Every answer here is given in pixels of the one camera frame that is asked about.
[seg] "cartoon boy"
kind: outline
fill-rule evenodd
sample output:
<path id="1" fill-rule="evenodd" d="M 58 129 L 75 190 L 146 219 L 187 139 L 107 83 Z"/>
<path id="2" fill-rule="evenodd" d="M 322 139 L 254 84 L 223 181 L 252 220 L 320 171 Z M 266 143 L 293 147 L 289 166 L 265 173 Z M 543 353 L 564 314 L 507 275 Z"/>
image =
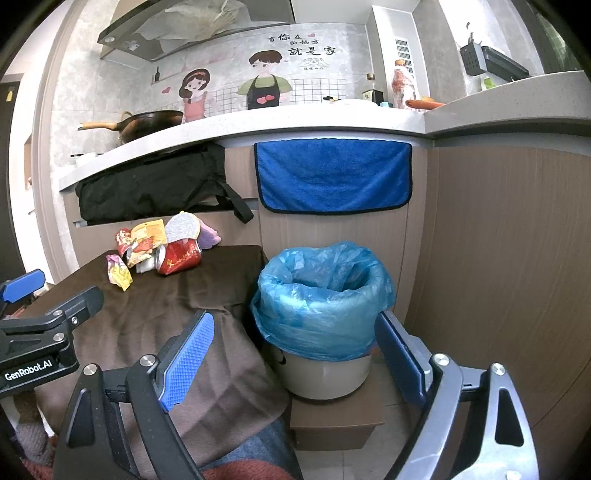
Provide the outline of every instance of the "cartoon boy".
<path id="1" fill-rule="evenodd" d="M 264 50 L 255 53 L 248 59 L 256 77 L 245 81 L 238 89 L 238 95 L 246 95 L 246 106 L 249 110 L 268 106 L 279 106 L 281 103 L 289 103 L 291 85 L 282 77 L 272 74 L 276 64 L 279 64 L 282 56 L 277 50 Z M 239 101 L 239 106 L 244 108 L 244 101 Z"/>

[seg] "door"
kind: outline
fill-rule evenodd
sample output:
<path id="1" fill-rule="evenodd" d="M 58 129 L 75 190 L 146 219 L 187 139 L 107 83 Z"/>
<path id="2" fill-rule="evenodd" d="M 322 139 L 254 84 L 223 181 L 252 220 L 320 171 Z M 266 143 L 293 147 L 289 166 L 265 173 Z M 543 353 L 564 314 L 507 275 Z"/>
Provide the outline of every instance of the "door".
<path id="1" fill-rule="evenodd" d="M 25 274 L 12 223 L 8 183 L 8 146 L 18 82 L 0 83 L 0 283 Z"/>

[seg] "brown blanket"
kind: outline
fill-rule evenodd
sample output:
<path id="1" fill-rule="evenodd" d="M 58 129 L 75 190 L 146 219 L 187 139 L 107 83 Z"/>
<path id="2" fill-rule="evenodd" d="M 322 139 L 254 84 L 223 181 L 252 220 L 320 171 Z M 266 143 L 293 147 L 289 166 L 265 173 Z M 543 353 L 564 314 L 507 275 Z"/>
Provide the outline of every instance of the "brown blanket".
<path id="1" fill-rule="evenodd" d="M 134 282 L 123 292 L 109 283 L 100 255 L 43 295 L 23 317 L 41 315 L 92 285 L 105 294 L 101 312 L 74 331 L 78 373 L 36 389 L 52 428 L 61 426 L 82 367 L 92 362 L 102 369 L 127 367 L 157 353 L 199 308 L 212 313 L 215 336 L 185 401 L 170 414 L 187 449 L 205 465 L 269 425 L 285 410 L 288 396 L 246 333 L 253 338 L 256 333 L 248 303 L 264 262 L 260 247 L 216 247 L 192 270 L 168 277 L 132 273 Z M 131 406 L 121 407 L 140 474 L 155 478 Z"/>

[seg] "frying pan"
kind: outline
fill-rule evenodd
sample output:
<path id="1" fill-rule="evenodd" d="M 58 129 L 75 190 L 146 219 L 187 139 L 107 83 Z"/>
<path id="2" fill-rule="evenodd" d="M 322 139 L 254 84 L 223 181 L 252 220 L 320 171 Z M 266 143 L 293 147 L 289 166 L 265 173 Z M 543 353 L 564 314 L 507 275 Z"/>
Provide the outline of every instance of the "frying pan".
<path id="1" fill-rule="evenodd" d="M 127 143 L 165 128 L 180 125 L 182 121 L 183 113 L 178 110 L 157 110 L 131 115 L 121 122 L 87 122 L 78 125 L 78 130 L 107 128 L 113 132 L 119 132 L 121 143 Z"/>

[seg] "screw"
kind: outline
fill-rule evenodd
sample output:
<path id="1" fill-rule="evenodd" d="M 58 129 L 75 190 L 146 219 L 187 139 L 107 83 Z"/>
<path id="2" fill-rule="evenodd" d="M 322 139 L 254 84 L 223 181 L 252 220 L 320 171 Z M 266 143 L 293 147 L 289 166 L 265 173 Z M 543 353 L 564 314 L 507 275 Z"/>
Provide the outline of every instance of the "screw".
<path id="1" fill-rule="evenodd" d="M 505 478 L 506 480 L 521 480 L 521 474 L 515 470 L 507 470 Z"/>
<path id="2" fill-rule="evenodd" d="M 501 364 L 492 364 L 491 370 L 499 376 L 505 374 L 505 367 L 503 367 Z"/>
<path id="3" fill-rule="evenodd" d="M 142 365 L 142 367 L 151 367 L 155 363 L 156 357 L 154 355 L 144 355 L 139 359 L 139 364 Z"/>
<path id="4" fill-rule="evenodd" d="M 95 364 L 88 364 L 84 367 L 83 370 L 85 375 L 91 376 L 96 373 L 96 365 Z"/>
<path id="5" fill-rule="evenodd" d="M 437 365 L 446 367 L 449 365 L 449 357 L 445 353 L 436 353 L 433 355 L 433 359 Z"/>

